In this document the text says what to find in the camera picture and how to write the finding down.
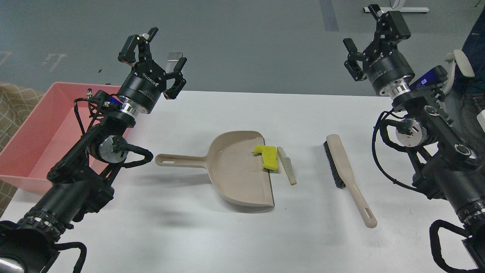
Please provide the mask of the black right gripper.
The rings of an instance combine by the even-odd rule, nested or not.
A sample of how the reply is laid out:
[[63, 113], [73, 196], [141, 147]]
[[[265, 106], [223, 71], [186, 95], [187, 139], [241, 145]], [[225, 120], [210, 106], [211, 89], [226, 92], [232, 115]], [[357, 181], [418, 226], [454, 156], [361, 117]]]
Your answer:
[[415, 77], [406, 58], [397, 50], [401, 41], [411, 37], [411, 32], [400, 11], [384, 12], [379, 5], [369, 5], [368, 8], [376, 20], [374, 39], [363, 54], [352, 38], [344, 38], [347, 50], [344, 66], [354, 81], [368, 79], [376, 95], [383, 96], [387, 93], [385, 88], [391, 83], [399, 79], [410, 83]]

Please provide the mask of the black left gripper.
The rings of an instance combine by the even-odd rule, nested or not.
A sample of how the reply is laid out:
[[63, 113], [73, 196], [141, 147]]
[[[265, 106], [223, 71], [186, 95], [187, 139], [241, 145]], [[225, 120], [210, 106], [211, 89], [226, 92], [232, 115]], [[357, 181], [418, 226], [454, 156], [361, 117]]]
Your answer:
[[[131, 101], [140, 107], [140, 112], [150, 114], [157, 101], [163, 96], [167, 100], [175, 100], [186, 84], [182, 69], [187, 62], [186, 57], [180, 57], [172, 72], [163, 69], [146, 68], [139, 62], [152, 63], [150, 42], [156, 36], [159, 28], [153, 27], [148, 33], [132, 35], [127, 38], [122, 50], [118, 54], [118, 61], [132, 67], [127, 79], [118, 91], [118, 97], [127, 102]], [[167, 88], [167, 81], [174, 79], [171, 88]]]

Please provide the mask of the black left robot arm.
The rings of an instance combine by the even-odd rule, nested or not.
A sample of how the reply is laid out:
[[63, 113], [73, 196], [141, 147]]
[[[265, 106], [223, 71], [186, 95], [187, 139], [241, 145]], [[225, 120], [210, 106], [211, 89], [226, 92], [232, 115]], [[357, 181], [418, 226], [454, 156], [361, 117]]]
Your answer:
[[166, 72], [152, 58], [150, 42], [158, 32], [151, 28], [127, 38], [118, 60], [131, 67], [115, 94], [88, 91], [74, 100], [80, 139], [47, 173], [52, 187], [17, 223], [1, 221], [1, 272], [46, 273], [60, 252], [78, 249], [73, 272], [83, 269], [87, 248], [81, 242], [59, 243], [87, 213], [99, 212], [114, 198], [111, 186], [120, 169], [151, 162], [153, 154], [128, 143], [123, 137], [140, 113], [152, 112], [159, 98], [174, 100], [186, 80], [180, 57]]

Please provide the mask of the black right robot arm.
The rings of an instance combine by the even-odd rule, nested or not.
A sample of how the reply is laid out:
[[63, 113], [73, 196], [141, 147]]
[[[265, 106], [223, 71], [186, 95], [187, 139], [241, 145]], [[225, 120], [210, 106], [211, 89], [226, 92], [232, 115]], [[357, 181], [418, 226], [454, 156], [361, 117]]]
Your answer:
[[434, 221], [429, 229], [432, 257], [447, 273], [466, 273], [453, 268], [443, 259], [438, 232], [447, 229], [463, 236], [463, 245], [476, 268], [484, 272], [484, 157], [466, 143], [453, 128], [452, 121], [441, 107], [439, 98], [452, 86], [442, 66], [436, 66], [414, 80], [414, 72], [398, 44], [411, 37], [399, 10], [384, 11], [369, 5], [376, 20], [374, 38], [359, 52], [351, 38], [343, 43], [348, 51], [345, 67], [355, 81], [369, 80], [375, 93], [392, 99], [387, 114], [405, 111], [399, 121], [381, 118], [374, 135], [380, 132], [383, 142], [405, 152], [415, 170], [409, 189], [428, 199], [447, 200], [462, 226]]

